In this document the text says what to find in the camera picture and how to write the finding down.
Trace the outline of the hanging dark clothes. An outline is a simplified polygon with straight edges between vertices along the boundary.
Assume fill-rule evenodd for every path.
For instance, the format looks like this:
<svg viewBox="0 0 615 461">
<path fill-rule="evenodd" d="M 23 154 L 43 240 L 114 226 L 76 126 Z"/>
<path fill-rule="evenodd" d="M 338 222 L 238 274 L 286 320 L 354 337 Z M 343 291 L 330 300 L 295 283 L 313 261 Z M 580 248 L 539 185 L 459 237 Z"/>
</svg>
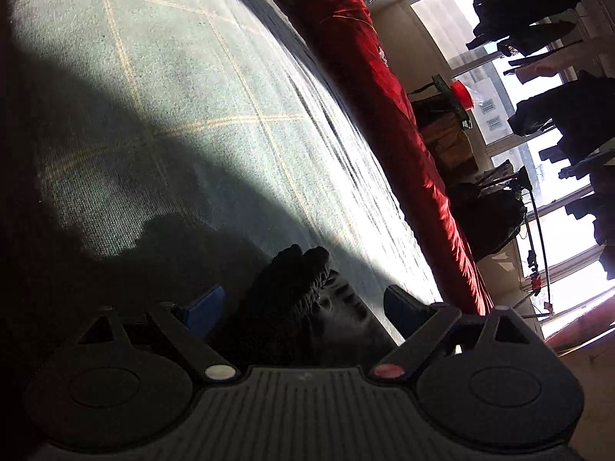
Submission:
<svg viewBox="0 0 615 461">
<path fill-rule="evenodd" d="M 561 71 L 540 75 L 539 61 L 552 60 L 565 48 L 552 43 L 575 31 L 564 20 L 582 0 L 473 0 L 477 16 L 469 49 L 493 50 L 498 58 L 470 70 L 465 79 L 479 92 L 473 116 L 494 163 L 510 160 L 525 167 L 539 206 L 546 206 L 588 185 L 561 179 L 557 173 L 568 163 L 541 159 L 539 153 L 556 149 L 577 132 L 574 120 L 602 113 L 602 78 L 578 74 L 572 80 Z"/>
</svg>

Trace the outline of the red duvet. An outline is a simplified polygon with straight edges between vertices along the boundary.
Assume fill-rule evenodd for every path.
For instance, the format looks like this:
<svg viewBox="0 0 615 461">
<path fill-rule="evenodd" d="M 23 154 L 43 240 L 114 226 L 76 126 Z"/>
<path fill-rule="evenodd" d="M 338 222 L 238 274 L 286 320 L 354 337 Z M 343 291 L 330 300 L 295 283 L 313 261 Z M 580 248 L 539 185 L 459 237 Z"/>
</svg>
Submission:
<svg viewBox="0 0 615 461">
<path fill-rule="evenodd" d="M 364 0 L 284 0 L 341 88 L 412 228 L 442 298 L 467 314 L 493 302 L 406 92 L 386 62 Z"/>
</svg>

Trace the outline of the black sweatpants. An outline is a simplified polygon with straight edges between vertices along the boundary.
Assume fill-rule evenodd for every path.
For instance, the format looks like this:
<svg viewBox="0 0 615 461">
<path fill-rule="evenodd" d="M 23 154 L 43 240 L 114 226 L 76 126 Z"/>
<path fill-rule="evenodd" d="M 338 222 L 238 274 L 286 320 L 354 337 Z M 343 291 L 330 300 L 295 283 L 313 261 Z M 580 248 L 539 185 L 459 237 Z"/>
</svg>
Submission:
<svg viewBox="0 0 615 461">
<path fill-rule="evenodd" d="M 139 298 L 193 302 L 221 285 L 222 314 L 205 341 L 240 367 L 367 370 L 396 347 L 320 245 L 267 257 L 242 238 L 165 214 L 116 260 Z"/>
</svg>

